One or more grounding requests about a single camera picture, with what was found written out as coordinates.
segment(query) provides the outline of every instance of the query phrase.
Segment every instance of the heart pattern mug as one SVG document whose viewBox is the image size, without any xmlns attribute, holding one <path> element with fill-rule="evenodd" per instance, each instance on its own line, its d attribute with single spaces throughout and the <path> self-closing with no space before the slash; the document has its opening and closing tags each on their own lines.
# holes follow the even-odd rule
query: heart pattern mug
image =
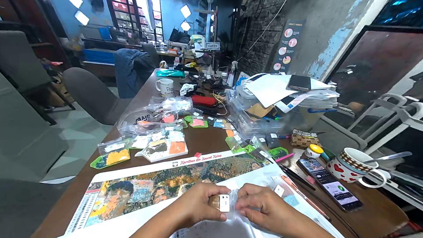
<svg viewBox="0 0 423 238">
<path fill-rule="evenodd" d="M 386 184 L 386 177 L 376 168 L 379 167 L 377 162 L 365 164 L 364 162 L 373 160 L 372 157 L 353 148 L 345 148 L 340 155 L 327 163 L 326 169 L 338 179 L 354 183 L 360 182 L 368 188 L 380 188 Z M 374 172 L 382 177 L 382 184 L 371 185 L 363 181 L 363 177 L 369 172 Z"/>
</svg>

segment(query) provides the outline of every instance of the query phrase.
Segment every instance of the pen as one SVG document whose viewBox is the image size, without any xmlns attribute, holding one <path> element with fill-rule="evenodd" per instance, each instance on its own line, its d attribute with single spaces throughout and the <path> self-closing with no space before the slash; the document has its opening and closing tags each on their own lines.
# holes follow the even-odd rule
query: pen
<svg viewBox="0 0 423 238">
<path fill-rule="evenodd" d="M 298 187 L 294 184 L 294 182 L 289 179 L 288 177 L 286 177 L 285 175 L 281 175 L 281 178 L 292 188 L 294 189 L 302 198 L 304 198 L 304 200 L 306 200 L 308 202 L 308 204 L 310 204 L 314 209 L 316 209 L 322 216 L 324 216 L 328 221 L 331 221 L 331 219 L 326 215 L 326 213 L 324 213 L 324 211 L 322 211 L 322 209 L 320 209 L 316 204 L 314 204 L 314 202 L 312 202 L 310 199 L 308 199 L 299 189 Z"/>
<path fill-rule="evenodd" d="M 285 165 L 283 164 L 277 164 L 279 165 L 279 167 L 287 174 L 290 175 L 292 177 L 294 177 L 295 179 L 297 179 L 298 181 L 304 183 L 307 187 L 309 187 L 310 189 L 312 189 L 313 191 L 315 191 L 316 189 L 313 188 L 313 186 L 311 186 L 310 184 L 308 184 L 307 182 L 304 181 L 304 179 L 302 179 L 299 175 L 297 175 L 296 173 L 294 173 L 292 170 L 290 170 L 289 168 L 287 168 Z"/>
</svg>

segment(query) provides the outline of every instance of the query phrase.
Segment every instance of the small jar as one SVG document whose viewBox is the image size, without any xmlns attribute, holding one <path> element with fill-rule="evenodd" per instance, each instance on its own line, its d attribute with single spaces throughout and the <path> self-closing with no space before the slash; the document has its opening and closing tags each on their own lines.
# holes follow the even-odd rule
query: small jar
<svg viewBox="0 0 423 238">
<path fill-rule="evenodd" d="M 310 144 L 307 149 L 304 151 L 304 154 L 309 157 L 316 159 L 320 156 L 320 154 L 323 153 L 323 149 L 315 144 Z"/>
</svg>

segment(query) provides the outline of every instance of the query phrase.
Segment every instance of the white mug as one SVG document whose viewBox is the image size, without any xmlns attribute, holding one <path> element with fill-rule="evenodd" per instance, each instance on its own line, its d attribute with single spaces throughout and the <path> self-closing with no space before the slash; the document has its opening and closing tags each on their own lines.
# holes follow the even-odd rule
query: white mug
<svg viewBox="0 0 423 238">
<path fill-rule="evenodd" d="M 168 78 L 157 80 L 156 89 L 159 90 L 164 97 L 173 97 L 173 80 Z"/>
<path fill-rule="evenodd" d="M 383 187 L 387 182 L 385 175 L 376 169 L 379 167 L 377 162 L 364 163 L 369 160 L 373 160 L 373 158 L 364 152 L 353 148 L 345 148 L 340 155 L 327 163 L 326 169 L 335 177 L 347 183 L 358 181 L 368 188 Z M 364 182 L 363 177 L 369 172 L 378 174 L 382 177 L 383 182 L 377 185 Z"/>
</svg>

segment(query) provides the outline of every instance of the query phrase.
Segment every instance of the black smartphone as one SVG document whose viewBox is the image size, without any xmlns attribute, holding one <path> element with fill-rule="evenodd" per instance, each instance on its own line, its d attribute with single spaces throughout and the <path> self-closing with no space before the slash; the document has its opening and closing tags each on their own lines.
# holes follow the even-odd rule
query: black smartphone
<svg viewBox="0 0 423 238">
<path fill-rule="evenodd" d="M 311 90 L 311 79 L 310 77 L 291 75 L 287 87 L 301 92 L 308 92 Z"/>
<path fill-rule="evenodd" d="M 317 160 L 312 158 L 299 159 L 299 165 L 312 176 L 320 187 L 335 201 L 342 210 L 349 212 L 363 206 L 350 191 L 348 191 L 332 174 Z"/>
</svg>

